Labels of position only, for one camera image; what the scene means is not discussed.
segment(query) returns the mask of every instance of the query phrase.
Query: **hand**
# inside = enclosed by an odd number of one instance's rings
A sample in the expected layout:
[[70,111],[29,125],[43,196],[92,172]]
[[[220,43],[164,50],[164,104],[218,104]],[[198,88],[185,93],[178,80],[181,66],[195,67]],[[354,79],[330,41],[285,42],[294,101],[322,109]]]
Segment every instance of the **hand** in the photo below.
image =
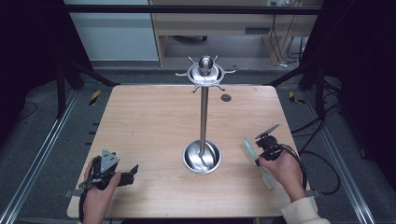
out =
[[[92,160],[85,170],[84,178],[88,179]],[[111,198],[113,197],[114,190],[120,183],[121,173],[116,172],[110,179],[107,187],[100,190],[97,187],[91,187],[85,198],[84,202],[84,224],[100,224],[102,223],[110,206]]]
[[306,197],[303,175],[297,160],[283,150],[275,161],[259,157],[260,166],[267,168],[288,193],[291,202]]

